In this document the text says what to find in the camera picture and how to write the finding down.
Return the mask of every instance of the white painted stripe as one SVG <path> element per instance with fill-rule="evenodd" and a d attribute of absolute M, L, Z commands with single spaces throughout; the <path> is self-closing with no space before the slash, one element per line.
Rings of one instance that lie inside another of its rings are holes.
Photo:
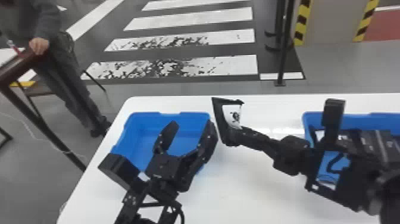
<path fill-rule="evenodd" d="M 73 24 L 69 29 L 67 29 L 67 32 L 69 32 L 72 38 L 76 41 L 87 31 L 89 31 L 95 24 L 97 24 L 100 20 L 102 20 L 108 13 L 110 13 L 113 9 L 115 9 L 118 5 L 120 5 L 123 1 L 124 0 L 106 0 L 97 8 L 92 10 L 90 13 L 86 14 L 78 22 Z M 64 7 L 60 6 L 58 6 L 58 8 L 61 11 L 63 11 L 64 9 Z M 15 55 L 15 52 L 12 49 L 9 48 L 0 49 L 0 64 L 9 60 L 13 55 Z M 21 82 L 29 81 L 35 75 L 36 73 L 33 70 L 29 70 L 18 80 Z"/>
<path fill-rule="evenodd" d="M 187 33 L 168 36 L 115 39 L 105 51 L 132 51 L 181 46 L 208 46 L 236 43 L 254 43 L 254 29 L 225 30 L 205 33 Z"/>
<path fill-rule="evenodd" d="M 165 0 L 165 1 L 151 1 L 143 8 L 143 11 L 151 10 L 164 10 L 167 8 L 182 8 L 197 5 L 211 5 L 226 2 L 240 2 L 248 0 Z"/>
<path fill-rule="evenodd" d="M 125 0 L 106 0 L 101 5 L 97 6 L 97 8 L 86 14 L 78 22 L 73 24 L 69 29 L 67 29 L 67 32 L 69 32 L 74 41 L 76 41 L 123 1 Z"/>
<path fill-rule="evenodd" d="M 400 5 L 391 5 L 391 6 L 385 6 L 385 7 L 377 7 L 375 9 L 376 12 L 380 11 L 392 11 L 392 10 L 400 10 Z"/>
<path fill-rule="evenodd" d="M 101 62 L 93 63 L 87 68 L 87 71 L 96 79 L 258 74 L 256 55 L 204 57 L 187 60 Z"/>
<path fill-rule="evenodd" d="M 64 8 L 64 7 L 62 7 L 62 6 L 59 6 L 59 5 L 57 5 L 57 8 L 60 10 L 60 11 L 65 11 L 65 10 L 67 10 L 66 8 Z"/>
<path fill-rule="evenodd" d="M 8 60 L 10 60 L 13 56 L 17 55 L 15 51 L 11 48 L 2 48 L 0 49 L 0 66 L 6 63 Z M 32 79 L 36 73 L 31 69 L 27 73 L 23 74 L 18 81 L 20 82 L 26 82 Z"/>
<path fill-rule="evenodd" d="M 276 80 L 278 73 L 262 73 L 260 74 L 261 80 Z M 303 73 L 301 72 L 286 72 L 283 74 L 283 79 L 304 79 Z"/>
<path fill-rule="evenodd" d="M 175 26 L 193 26 L 210 23 L 226 23 L 231 21 L 252 20 L 251 7 L 235 8 L 231 10 L 204 11 L 199 13 L 185 13 L 173 15 L 161 15 L 154 17 L 134 18 L 126 27 L 126 30 L 156 29 Z"/>

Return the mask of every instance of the hazard stripe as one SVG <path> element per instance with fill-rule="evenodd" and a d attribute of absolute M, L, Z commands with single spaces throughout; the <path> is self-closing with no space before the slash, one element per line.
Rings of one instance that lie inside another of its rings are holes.
<path fill-rule="evenodd" d="M 35 81 L 20 82 L 22 87 L 31 87 L 35 83 L 36 83 Z M 12 84 L 10 84 L 10 87 L 18 87 L 18 84 L 16 82 L 13 82 Z"/>
<path fill-rule="evenodd" d="M 372 16 L 374 16 L 374 12 L 378 4 L 379 0 L 370 0 L 367 3 L 367 6 L 364 10 L 364 16 L 362 17 L 360 25 L 357 28 L 357 32 L 355 33 L 355 37 L 353 38 L 354 42 L 363 41 L 365 33 L 367 32 L 368 26 L 371 23 Z"/>
<path fill-rule="evenodd" d="M 310 18 L 312 5 L 313 0 L 301 0 L 300 2 L 294 40 L 296 46 L 304 44 L 305 34 L 307 32 L 307 22 Z"/>

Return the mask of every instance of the white wire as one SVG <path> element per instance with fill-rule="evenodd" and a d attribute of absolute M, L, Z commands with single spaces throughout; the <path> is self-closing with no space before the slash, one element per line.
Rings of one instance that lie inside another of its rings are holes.
<path fill-rule="evenodd" d="M 46 139 L 37 138 L 37 137 L 35 136 L 35 134 L 32 132 L 32 130 L 29 128 L 28 124 L 27 124 L 26 122 L 24 122 L 23 120 L 16 119 L 15 117 L 13 117 L 13 116 L 11 116 L 11 115 L 9 115 L 9 114 L 5 114 L 5 113 L 3 113 L 3 112 L 0 112 L 0 115 L 3 115 L 3 116 L 8 117 L 8 118 L 10 118 L 10 119 L 13 119 L 13 120 L 15 120 L 15 121 L 17 121 L 17 122 L 21 122 L 21 123 L 25 126 L 25 129 L 29 132 L 29 135 L 31 136 L 31 138 L 33 138 L 34 140 L 36 140 L 36 141 L 47 142 L 47 143 L 50 144 L 50 146 L 51 146 L 53 149 L 55 149 L 55 150 L 57 150 L 57 151 L 59 151 L 59 152 L 61 152 L 61 153 L 63 153 L 63 154 L 71 154 L 71 153 L 73 153 L 73 154 L 75 154 L 76 156 L 83 158 L 85 163 L 87 163 L 87 162 L 89 161 L 89 159 L 88 159 L 86 156 L 84 156 L 84 155 L 81 155 L 81 154 L 78 154 L 78 153 L 75 153 L 75 152 L 72 152 L 72 151 L 70 151 L 70 152 L 61 151 L 61 150 L 59 150 L 51 141 L 46 140 Z"/>

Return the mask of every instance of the shoe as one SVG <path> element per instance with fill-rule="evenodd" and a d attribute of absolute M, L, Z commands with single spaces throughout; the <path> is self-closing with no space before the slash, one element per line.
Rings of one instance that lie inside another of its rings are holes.
<path fill-rule="evenodd" d="M 100 124 L 101 124 L 101 125 L 103 126 L 103 128 L 105 129 L 105 131 L 108 132 L 108 130 L 110 129 L 110 126 L 111 126 L 112 123 L 109 122 L 105 116 L 101 116 L 101 118 L 99 119 L 99 121 L 100 121 Z M 99 137 L 100 135 L 102 135 L 102 130 L 99 130 L 99 129 L 90 130 L 90 135 L 91 135 L 91 137 L 93 137 L 93 138 L 97 138 L 97 137 Z"/>

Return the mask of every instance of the person's hand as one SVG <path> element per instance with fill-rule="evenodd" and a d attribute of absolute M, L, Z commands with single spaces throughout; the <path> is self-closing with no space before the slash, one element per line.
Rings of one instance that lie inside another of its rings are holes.
<path fill-rule="evenodd" d="M 43 55 L 49 49 L 49 41 L 43 38 L 33 38 L 29 42 L 29 47 L 36 55 Z"/>

